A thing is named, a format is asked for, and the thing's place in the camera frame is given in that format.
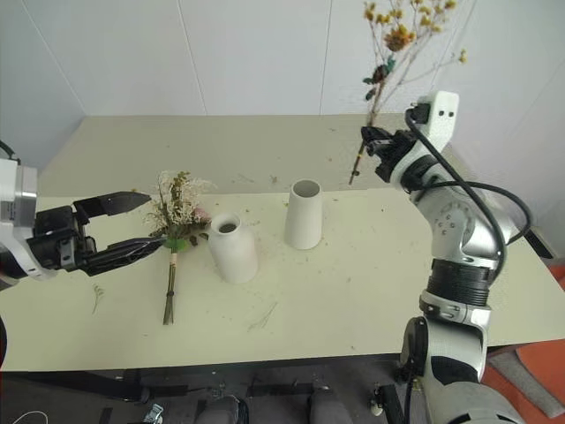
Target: table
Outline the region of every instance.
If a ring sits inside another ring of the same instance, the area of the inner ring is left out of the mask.
[[[9,338],[4,371],[174,367],[399,352],[431,266],[431,232],[393,189],[324,193],[324,236],[311,251],[283,243],[286,193],[209,194],[212,215],[239,214],[260,271],[222,281],[205,242],[179,256],[175,323],[162,325],[168,252],[96,277],[59,272],[0,292]],[[71,198],[42,198],[41,208]],[[145,236],[144,206],[95,218],[99,248]],[[93,311],[94,285],[104,290]],[[565,295],[528,244],[508,249],[493,286],[490,345],[565,337]]]

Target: white ceramic vase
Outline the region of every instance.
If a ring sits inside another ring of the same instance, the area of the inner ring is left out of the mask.
[[[245,283],[259,268],[255,238],[235,214],[215,216],[210,223],[208,246],[220,275],[228,283]]]
[[[290,188],[284,241],[296,249],[311,249],[320,243],[321,224],[320,184],[311,179],[294,183]]]

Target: table surface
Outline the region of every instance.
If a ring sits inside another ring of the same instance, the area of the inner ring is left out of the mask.
[[[219,277],[206,242],[179,255],[175,323],[162,325],[168,251],[96,277],[59,272],[0,292],[4,371],[170,367],[400,352],[431,265],[431,232],[392,189],[324,193],[324,236],[310,251],[283,243],[288,194],[209,194],[215,215],[253,230],[258,275]],[[69,204],[45,198],[41,208]],[[146,206],[95,218],[99,248],[145,236]],[[104,290],[94,306],[94,285]],[[493,286],[490,345],[565,337],[565,295],[523,240]]]

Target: white cable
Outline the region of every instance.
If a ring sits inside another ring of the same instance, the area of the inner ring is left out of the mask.
[[[43,415],[43,417],[45,417],[45,424],[49,424],[49,417],[47,416],[47,414],[44,411],[30,411],[28,413],[24,413],[17,420],[15,420],[12,424],[16,424],[16,423],[20,422],[22,418],[26,417],[27,415],[31,415],[32,413],[39,413],[39,414]]]

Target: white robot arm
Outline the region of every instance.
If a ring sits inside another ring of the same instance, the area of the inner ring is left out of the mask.
[[[505,397],[479,383],[489,287],[513,227],[500,207],[469,193],[472,183],[453,174],[439,154],[453,134],[457,105],[457,95],[438,92],[407,110],[409,131],[362,129],[367,153],[380,158],[376,173],[410,193],[433,233],[432,274],[419,299],[423,316],[411,319],[404,333],[401,375],[409,388],[414,378],[420,381],[432,424],[523,424]],[[375,404],[385,408],[390,424],[409,422],[409,411],[402,413],[391,393],[377,390]]]

